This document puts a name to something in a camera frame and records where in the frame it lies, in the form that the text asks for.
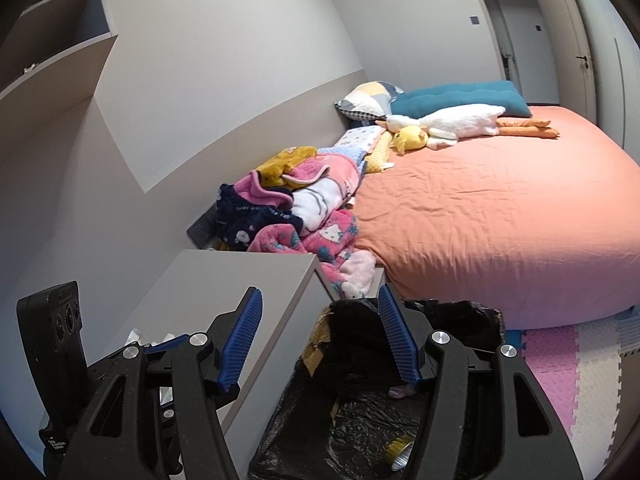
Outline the purple plastic bag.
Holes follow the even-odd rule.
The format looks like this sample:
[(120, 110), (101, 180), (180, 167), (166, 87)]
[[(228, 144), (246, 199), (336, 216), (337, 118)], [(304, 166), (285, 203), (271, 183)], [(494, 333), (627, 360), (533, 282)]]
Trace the purple plastic bag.
[(408, 398), (409, 396), (414, 396), (416, 392), (412, 388), (412, 385), (402, 385), (402, 386), (393, 386), (388, 390), (388, 395), (396, 400), (400, 400), (403, 398)]

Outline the black trash bag bin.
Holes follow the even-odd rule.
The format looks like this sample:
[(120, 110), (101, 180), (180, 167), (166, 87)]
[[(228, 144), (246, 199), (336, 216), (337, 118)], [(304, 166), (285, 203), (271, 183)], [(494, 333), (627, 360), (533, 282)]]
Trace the black trash bag bin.
[[(502, 315), (477, 302), (405, 301), (467, 347), (494, 351)], [(390, 394), (405, 384), (375, 299), (338, 300), (318, 318), (254, 457), (249, 479), (401, 479), (386, 448), (412, 437), (431, 400)], [(493, 372), (470, 372), (455, 479), (477, 479), (502, 451), (500, 386)]]

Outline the gold foil wrapper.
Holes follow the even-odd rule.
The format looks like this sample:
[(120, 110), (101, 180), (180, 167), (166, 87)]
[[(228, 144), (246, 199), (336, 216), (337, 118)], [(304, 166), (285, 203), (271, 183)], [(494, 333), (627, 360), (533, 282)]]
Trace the gold foil wrapper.
[(401, 471), (407, 466), (412, 452), (413, 442), (413, 436), (403, 434), (386, 444), (383, 456), (391, 472)]

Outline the navy pink fleece blanket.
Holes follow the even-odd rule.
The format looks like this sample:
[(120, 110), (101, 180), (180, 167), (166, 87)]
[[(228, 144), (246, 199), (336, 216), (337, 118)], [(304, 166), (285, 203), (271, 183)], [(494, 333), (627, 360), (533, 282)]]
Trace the navy pink fleece blanket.
[(256, 170), (235, 184), (218, 188), (214, 225), (218, 238), (232, 250), (245, 252), (266, 226), (290, 224), (297, 233), (304, 222), (293, 214), (293, 193), (286, 188), (264, 188)]

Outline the pink white foam floor mat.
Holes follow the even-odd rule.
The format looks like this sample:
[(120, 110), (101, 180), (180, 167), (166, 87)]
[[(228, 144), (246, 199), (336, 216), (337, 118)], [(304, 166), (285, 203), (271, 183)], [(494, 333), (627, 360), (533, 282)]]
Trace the pink white foam floor mat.
[(570, 438), (582, 475), (613, 463), (639, 416), (639, 308), (597, 321), (509, 330)]

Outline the yellow mustard garment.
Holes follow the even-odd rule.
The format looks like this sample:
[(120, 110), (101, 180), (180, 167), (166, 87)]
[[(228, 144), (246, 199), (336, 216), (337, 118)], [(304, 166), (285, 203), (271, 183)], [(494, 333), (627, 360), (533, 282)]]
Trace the yellow mustard garment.
[(284, 176), (301, 164), (314, 157), (317, 149), (314, 146), (292, 146), (280, 151), (256, 168), (260, 184), (264, 188), (280, 188), (285, 186)]

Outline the pink white fleece blanket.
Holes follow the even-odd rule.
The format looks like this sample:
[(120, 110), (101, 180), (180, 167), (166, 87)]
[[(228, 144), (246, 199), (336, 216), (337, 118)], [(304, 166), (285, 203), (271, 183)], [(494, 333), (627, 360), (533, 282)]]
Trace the pink white fleece blanket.
[(375, 256), (356, 247), (357, 219), (347, 208), (361, 181), (361, 167), (349, 156), (324, 150), (296, 166), (283, 180), (296, 184), (294, 217), (297, 229), (283, 221), (262, 228), (248, 246), (250, 252), (311, 254), (337, 296), (363, 297), (375, 274)]

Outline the bed with orange sheet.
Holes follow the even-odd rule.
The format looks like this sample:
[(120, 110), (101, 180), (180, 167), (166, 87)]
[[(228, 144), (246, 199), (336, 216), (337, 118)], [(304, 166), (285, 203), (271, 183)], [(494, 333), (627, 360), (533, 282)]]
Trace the bed with orange sheet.
[(533, 113), (559, 137), (422, 148), (364, 177), (357, 244), (401, 296), (477, 301), (522, 330), (638, 304), (638, 164), (567, 108)]

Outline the light blue dotted pillow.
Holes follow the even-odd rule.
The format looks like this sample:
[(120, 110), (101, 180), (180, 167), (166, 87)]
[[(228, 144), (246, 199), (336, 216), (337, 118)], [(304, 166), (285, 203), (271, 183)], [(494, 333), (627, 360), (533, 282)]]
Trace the light blue dotted pillow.
[(363, 173), (364, 158), (372, 153), (385, 129), (374, 125), (347, 130), (333, 146), (319, 148), (317, 154), (340, 154), (350, 158)]

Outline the yellow duck plush toy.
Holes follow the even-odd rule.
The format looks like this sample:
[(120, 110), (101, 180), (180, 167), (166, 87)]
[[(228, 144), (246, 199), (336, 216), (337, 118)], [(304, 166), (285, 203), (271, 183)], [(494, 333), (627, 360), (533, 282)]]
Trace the yellow duck plush toy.
[(392, 145), (398, 155), (405, 155), (407, 152), (425, 148), (427, 139), (427, 134), (420, 126), (408, 125), (394, 134)]

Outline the white goose plush toy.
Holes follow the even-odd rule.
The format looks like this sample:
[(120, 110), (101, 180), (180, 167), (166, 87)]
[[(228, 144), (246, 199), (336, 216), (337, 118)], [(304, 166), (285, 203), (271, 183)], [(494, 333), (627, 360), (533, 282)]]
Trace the white goose plush toy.
[(506, 117), (503, 113), (502, 106), (469, 104), (443, 108), (418, 119), (388, 115), (383, 120), (377, 120), (376, 124), (385, 128), (392, 135), (392, 140), (401, 128), (420, 126), (428, 136), (426, 148), (433, 151), (480, 136), (524, 136), (551, 140), (560, 137), (548, 119)]

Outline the patterned white pillow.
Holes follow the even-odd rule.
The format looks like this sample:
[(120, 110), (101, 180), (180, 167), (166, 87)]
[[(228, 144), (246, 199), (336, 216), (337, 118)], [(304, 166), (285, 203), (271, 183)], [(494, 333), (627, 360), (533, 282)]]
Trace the patterned white pillow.
[(392, 103), (404, 90), (385, 81), (360, 84), (334, 103), (335, 108), (355, 122), (375, 122), (392, 114)]

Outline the teal cushion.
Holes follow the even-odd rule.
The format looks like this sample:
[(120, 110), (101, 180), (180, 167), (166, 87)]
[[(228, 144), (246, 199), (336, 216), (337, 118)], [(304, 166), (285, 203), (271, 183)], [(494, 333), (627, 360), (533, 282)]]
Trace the teal cushion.
[(440, 86), (416, 89), (401, 93), (390, 104), (395, 115), (421, 118), (443, 108), (487, 104), (502, 106), (506, 117), (529, 118), (532, 112), (508, 80), (476, 82), (475, 84), (441, 84)]

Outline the black wall socket panel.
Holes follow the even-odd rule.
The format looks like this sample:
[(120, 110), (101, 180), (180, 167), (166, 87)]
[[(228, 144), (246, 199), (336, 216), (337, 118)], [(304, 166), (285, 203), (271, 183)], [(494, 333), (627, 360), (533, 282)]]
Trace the black wall socket panel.
[(189, 229), (186, 236), (198, 249), (215, 249), (220, 246), (220, 240), (216, 229), (217, 207), (213, 205), (196, 220)]

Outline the grey wall shelf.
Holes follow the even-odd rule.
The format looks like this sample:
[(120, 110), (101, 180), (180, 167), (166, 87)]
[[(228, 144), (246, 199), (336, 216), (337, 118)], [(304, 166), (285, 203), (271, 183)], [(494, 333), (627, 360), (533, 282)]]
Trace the grey wall shelf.
[(91, 98), (117, 38), (105, 0), (1, 0), (1, 158)]

